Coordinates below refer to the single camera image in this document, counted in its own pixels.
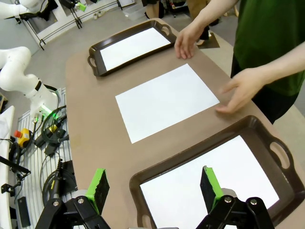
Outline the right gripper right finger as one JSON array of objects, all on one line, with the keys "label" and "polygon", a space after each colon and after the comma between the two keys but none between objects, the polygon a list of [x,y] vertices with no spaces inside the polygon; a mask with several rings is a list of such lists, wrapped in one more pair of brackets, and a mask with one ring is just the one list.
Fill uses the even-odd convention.
[{"label": "right gripper right finger", "polygon": [[211,167],[204,166],[200,188],[207,209],[207,215],[198,229],[223,229],[235,226],[238,229],[273,229],[267,208],[259,197],[245,202],[237,197],[225,195]]}]

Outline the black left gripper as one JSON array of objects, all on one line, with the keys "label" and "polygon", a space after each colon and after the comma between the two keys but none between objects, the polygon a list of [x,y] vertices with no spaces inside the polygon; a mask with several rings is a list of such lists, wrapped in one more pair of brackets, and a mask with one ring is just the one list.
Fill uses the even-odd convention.
[{"label": "black left gripper", "polygon": [[76,0],[59,0],[60,4],[65,6],[66,8],[74,8],[76,10],[85,11],[86,5],[82,4],[81,2],[77,2]]}]

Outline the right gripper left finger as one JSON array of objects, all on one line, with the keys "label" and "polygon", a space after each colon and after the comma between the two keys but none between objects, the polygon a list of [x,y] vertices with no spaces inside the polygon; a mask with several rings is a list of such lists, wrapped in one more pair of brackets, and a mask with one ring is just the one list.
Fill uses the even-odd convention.
[{"label": "right gripper left finger", "polygon": [[60,198],[49,199],[35,228],[72,229],[83,226],[86,229],[108,229],[110,226],[103,219],[102,210],[109,189],[105,169],[98,168],[85,195],[66,202]]}]

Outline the person's left hand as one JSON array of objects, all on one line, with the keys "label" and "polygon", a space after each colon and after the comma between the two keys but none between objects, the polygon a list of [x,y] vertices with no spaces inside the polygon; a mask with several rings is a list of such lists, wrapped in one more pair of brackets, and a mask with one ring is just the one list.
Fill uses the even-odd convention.
[{"label": "person's left hand", "polygon": [[235,75],[221,88],[221,93],[234,91],[226,105],[220,105],[216,110],[224,114],[232,114],[244,107],[265,85],[266,71],[263,68],[245,69]]}]

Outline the person's right hand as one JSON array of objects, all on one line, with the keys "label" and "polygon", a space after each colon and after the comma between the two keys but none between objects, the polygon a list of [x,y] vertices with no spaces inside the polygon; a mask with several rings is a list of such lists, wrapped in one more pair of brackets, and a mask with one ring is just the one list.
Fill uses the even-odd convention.
[{"label": "person's right hand", "polygon": [[204,31],[204,26],[192,22],[181,30],[174,44],[177,58],[190,59],[194,55],[194,46],[200,35]]}]

